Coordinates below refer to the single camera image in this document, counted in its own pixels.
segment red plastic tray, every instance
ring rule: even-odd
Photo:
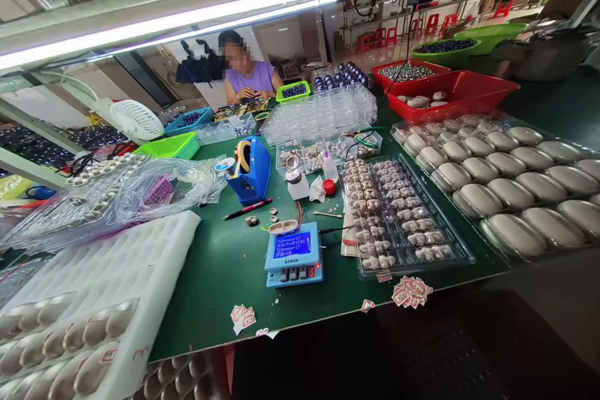
[[[398,116],[411,125],[440,121],[462,114],[485,113],[496,106],[511,92],[520,86],[512,81],[478,74],[469,71],[453,71],[439,75],[394,83],[387,99],[389,107]],[[443,91],[448,104],[427,108],[414,109],[398,100],[399,95],[415,97],[418,95],[433,97],[433,94]]]
[[[389,78],[386,78],[383,75],[379,75],[379,71],[388,66],[397,66],[398,64],[402,64],[403,62],[404,62],[404,60],[402,59],[400,61],[390,62],[389,64],[384,64],[383,66],[373,67],[371,69],[371,73],[373,74],[373,81],[375,82],[375,84],[377,84],[381,89],[389,88],[389,85],[392,84],[393,80],[390,80]],[[449,69],[448,67],[438,66],[437,64],[431,64],[430,62],[421,61],[419,59],[409,58],[406,61],[406,64],[412,64],[413,66],[425,66],[425,67],[433,70],[436,74],[446,73],[446,72],[449,72],[452,70],[452,69]]]

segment light fixture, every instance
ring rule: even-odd
[[[263,12],[261,14],[256,14],[254,16],[244,17],[243,19],[238,19],[238,20],[229,21],[229,22],[223,22],[221,24],[209,26],[209,27],[202,28],[199,30],[188,31],[188,32],[181,33],[181,34],[176,34],[175,36],[162,37],[161,39],[147,41],[147,42],[144,42],[143,44],[137,44],[134,46],[129,46],[129,47],[124,47],[124,48],[121,48],[118,50],[113,50],[113,51],[108,52],[103,55],[91,57],[87,61],[89,61],[90,63],[95,63],[96,61],[100,61],[101,59],[111,58],[112,56],[114,56],[116,54],[127,53],[127,52],[130,52],[133,50],[167,44],[167,43],[174,42],[174,41],[182,41],[183,39],[193,38],[196,36],[200,36],[202,34],[214,33],[215,31],[220,31],[222,29],[235,28],[235,27],[239,27],[242,25],[248,25],[251,23],[263,21],[266,19],[271,19],[271,18],[278,17],[278,16],[285,16],[287,14],[292,14],[292,13],[296,13],[298,11],[302,11],[303,9],[317,8],[319,6],[335,3],[336,1],[337,0],[311,0],[308,2],[304,2],[304,3],[298,3],[298,4],[295,4],[294,6],[287,6],[284,8],[275,9],[273,11]]]
[[[69,53],[105,46],[111,43],[137,38],[168,29],[219,19],[234,14],[248,13],[262,8],[270,8],[301,0],[235,0],[218,5],[179,12],[143,22],[93,32],[84,36],[72,37],[27,50],[0,56],[0,70],[45,59],[56,58]]]

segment green plastic basket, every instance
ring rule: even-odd
[[[196,139],[196,133],[189,132],[167,137],[160,141],[149,142],[135,150],[134,153],[141,153],[155,158],[192,159],[199,148],[200,144]]]
[[[524,23],[506,23],[500,25],[488,25],[483,27],[471,28],[464,31],[459,31],[454,35],[455,39],[478,39],[481,45],[478,46],[471,54],[481,55],[490,54],[494,47],[500,42],[507,39],[515,40],[527,24]]]
[[[427,42],[428,44],[434,44],[438,42],[453,41],[455,39],[442,39],[440,41]],[[449,52],[440,53],[420,53],[416,49],[423,47],[424,44],[419,44],[411,49],[411,58],[420,59],[427,61],[428,63],[437,64],[438,66],[446,66],[451,69],[462,69],[469,59],[469,56],[473,54],[473,51],[481,45],[481,41],[473,39],[475,45],[460,50],[452,50]]]
[[[297,96],[288,97],[286,99],[283,98],[283,91],[285,91],[286,89],[289,89],[289,88],[293,88],[294,86],[298,86],[300,84],[303,84],[304,87],[306,88],[306,92],[304,94],[298,94]],[[308,97],[310,94],[311,94],[311,87],[308,85],[308,83],[306,81],[298,81],[297,83],[285,84],[285,85],[281,86],[277,90],[277,98],[275,100],[277,100],[279,103],[285,103],[285,102],[288,102],[291,100]]]

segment pen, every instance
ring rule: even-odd
[[[263,200],[263,201],[259,201],[258,203],[254,203],[253,205],[246,206],[245,208],[242,208],[239,211],[232,212],[231,214],[228,214],[227,216],[223,217],[223,220],[234,219],[236,217],[241,216],[242,214],[247,213],[248,211],[252,211],[254,209],[260,208],[261,206],[269,204],[272,201],[273,201],[273,199],[270,198],[270,199],[266,199],[266,200]]]

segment white electric fan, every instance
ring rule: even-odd
[[[164,134],[163,124],[158,117],[135,100],[113,103],[111,116],[119,130],[129,137],[149,141]]]

